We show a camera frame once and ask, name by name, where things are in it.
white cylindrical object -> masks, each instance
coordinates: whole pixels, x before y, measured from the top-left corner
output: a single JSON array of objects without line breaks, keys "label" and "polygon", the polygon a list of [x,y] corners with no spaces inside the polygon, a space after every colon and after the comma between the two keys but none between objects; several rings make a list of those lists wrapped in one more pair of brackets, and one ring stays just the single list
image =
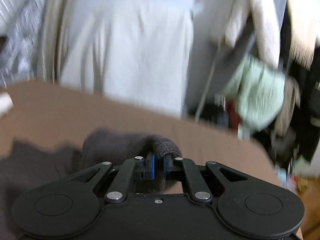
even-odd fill
[{"label": "white cylindrical object", "polygon": [[13,108],[13,102],[8,93],[0,94],[0,118]]}]

mint green cloth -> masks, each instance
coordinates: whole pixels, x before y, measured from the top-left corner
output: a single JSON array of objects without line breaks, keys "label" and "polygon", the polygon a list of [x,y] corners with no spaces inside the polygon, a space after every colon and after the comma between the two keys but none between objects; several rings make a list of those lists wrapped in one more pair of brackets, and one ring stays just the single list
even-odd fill
[{"label": "mint green cloth", "polygon": [[219,94],[233,99],[237,114],[250,130],[261,131],[273,122],[282,108],[284,84],[284,74],[246,55]]}]

white wall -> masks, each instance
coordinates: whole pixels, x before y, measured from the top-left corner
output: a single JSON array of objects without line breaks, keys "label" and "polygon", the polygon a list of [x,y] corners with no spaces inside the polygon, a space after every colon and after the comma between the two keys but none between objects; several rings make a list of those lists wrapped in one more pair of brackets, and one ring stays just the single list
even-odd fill
[{"label": "white wall", "polygon": [[[71,36],[74,40],[89,12],[103,6],[110,9],[113,0],[77,0],[72,15]],[[194,12],[194,45],[189,66],[187,105],[195,107],[211,68],[214,48],[209,39],[212,26],[218,32],[224,25],[224,16],[230,11],[230,0],[160,0],[174,3]]]}]

wooden floor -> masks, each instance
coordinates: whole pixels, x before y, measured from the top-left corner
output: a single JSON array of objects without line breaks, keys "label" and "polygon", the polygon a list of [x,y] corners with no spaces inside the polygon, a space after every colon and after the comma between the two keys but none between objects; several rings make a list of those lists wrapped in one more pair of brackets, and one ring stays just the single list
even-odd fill
[{"label": "wooden floor", "polygon": [[320,240],[320,178],[300,198],[305,206],[305,219],[301,226],[303,238]]}]

silver rivet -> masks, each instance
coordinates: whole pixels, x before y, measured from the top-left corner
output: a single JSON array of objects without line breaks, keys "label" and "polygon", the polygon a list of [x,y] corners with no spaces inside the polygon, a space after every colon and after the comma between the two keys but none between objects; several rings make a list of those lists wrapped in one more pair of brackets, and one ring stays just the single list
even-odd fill
[{"label": "silver rivet", "polygon": [[210,193],[205,192],[205,191],[199,191],[195,194],[195,197],[197,199],[201,199],[201,200],[207,200],[211,197]]},{"label": "silver rivet", "polygon": [[107,198],[112,200],[118,200],[122,198],[122,196],[123,196],[122,193],[118,191],[111,191],[107,194]]}]

